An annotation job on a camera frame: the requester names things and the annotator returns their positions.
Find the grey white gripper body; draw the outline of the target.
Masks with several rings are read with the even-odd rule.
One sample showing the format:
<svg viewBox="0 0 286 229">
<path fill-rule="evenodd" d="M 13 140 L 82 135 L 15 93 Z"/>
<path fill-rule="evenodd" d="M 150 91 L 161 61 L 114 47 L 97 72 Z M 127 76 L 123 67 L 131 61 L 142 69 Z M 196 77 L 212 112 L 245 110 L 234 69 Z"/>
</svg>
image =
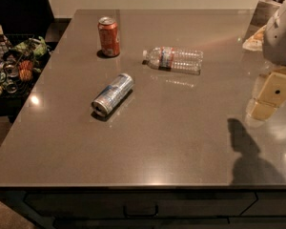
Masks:
<svg viewBox="0 0 286 229">
<path fill-rule="evenodd" d="M 286 66 L 286 0 L 267 22 L 262 48 L 267 60 Z"/>
</svg>

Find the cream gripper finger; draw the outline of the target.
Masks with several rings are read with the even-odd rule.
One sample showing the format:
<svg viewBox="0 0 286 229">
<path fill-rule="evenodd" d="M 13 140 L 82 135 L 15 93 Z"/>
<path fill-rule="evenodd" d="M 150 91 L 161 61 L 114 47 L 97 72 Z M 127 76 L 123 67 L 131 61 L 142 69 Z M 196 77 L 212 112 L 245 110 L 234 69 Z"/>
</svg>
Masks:
<svg viewBox="0 0 286 229">
<path fill-rule="evenodd" d="M 285 101 L 286 67 L 278 67 L 256 79 L 249 101 L 249 116 L 257 120 L 267 120 Z"/>
</svg>

